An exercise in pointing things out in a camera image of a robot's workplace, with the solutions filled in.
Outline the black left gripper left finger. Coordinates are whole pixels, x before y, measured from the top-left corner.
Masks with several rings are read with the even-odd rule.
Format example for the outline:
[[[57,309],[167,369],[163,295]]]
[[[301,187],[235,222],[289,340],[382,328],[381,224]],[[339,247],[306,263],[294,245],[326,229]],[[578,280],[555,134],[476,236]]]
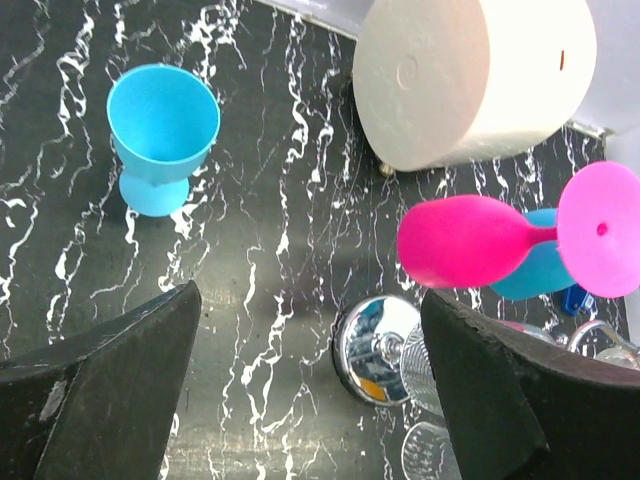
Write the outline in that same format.
[[[2,362],[2,478],[158,478],[200,314],[190,281]]]

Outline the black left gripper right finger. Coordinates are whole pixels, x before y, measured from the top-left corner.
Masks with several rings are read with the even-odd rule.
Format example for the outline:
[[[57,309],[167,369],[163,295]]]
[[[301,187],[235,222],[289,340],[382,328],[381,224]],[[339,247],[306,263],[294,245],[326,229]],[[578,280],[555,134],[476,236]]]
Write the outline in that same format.
[[[639,373],[566,351],[437,290],[424,342],[465,479],[636,479]]]

